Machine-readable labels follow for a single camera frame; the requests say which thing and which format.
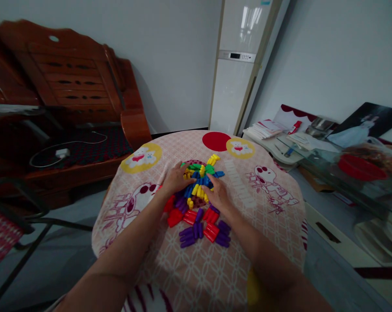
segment power adapter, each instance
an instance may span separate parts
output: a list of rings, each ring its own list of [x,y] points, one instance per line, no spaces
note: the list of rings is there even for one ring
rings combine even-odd
[[[56,157],[63,159],[70,156],[70,150],[69,149],[58,149],[56,151]]]

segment carved wooden backrest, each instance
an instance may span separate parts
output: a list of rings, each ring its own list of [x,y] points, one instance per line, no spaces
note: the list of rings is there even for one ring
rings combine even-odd
[[[123,110],[113,50],[71,29],[27,20],[0,24],[0,39],[13,51],[46,106],[64,106],[74,124],[120,121]]]
[[[0,104],[40,105],[23,68],[0,42]]]

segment metal bowl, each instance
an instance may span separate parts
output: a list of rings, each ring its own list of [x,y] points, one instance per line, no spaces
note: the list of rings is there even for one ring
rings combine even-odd
[[[312,137],[315,137],[316,139],[322,139],[327,135],[326,131],[318,130],[313,128],[312,126],[309,126],[306,131],[307,134],[310,134]]]
[[[333,126],[333,124],[334,121],[328,120],[323,117],[317,117],[316,119],[313,120],[311,126],[317,130],[327,131],[330,129],[331,126]]]

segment hand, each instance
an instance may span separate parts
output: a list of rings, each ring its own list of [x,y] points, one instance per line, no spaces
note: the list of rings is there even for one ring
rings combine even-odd
[[[190,163],[186,163],[180,168],[181,164],[182,162],[179,162],[173,169],[170,170],[162,185],[161,190],[164,190],[167,194],[169,194],[169,196],[181,191],[186,186],[197,181],[197,179],[184,180],[184,171],[186,171]]]
[[[204,185],[201,188],[207,194],[210,203],[215,208],[219,209],[220,212],[223,212],[225,214],[230,210],[235,209],[227,195],[225,184],[209,173],[207,174],[207,176],[212,181],[214,190],[212,192],[207,186]]]

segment plastic bag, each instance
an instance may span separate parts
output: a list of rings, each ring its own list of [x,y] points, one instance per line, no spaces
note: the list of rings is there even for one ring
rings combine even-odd
[[[392,177],[392,145],[385,145],[378,139],[369,136],[365,143],[345,148],[343,154],[367,160]]]

